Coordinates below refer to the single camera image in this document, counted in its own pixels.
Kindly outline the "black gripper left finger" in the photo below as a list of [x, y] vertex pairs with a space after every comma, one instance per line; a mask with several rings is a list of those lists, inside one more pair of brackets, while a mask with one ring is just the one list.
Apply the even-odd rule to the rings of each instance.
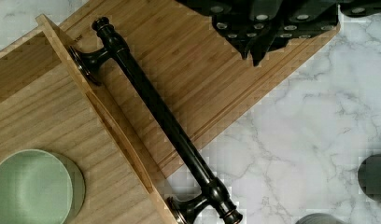
[[262, 60], [278, 28], [281, 0], [176, 0], [212, 19], [214, 29], [240, 53]]

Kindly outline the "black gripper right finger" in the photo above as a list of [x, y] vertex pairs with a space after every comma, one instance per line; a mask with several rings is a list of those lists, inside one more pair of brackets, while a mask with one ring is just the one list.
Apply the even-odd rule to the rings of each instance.
[[252, 0], [250, 17], [262, 25], [250, 49], [257, 66], [268, 51], [284, 48], [292, 38], [311, 38], [338, 24], [338, 11], [350, 18], [381, 12], [381, 0]]

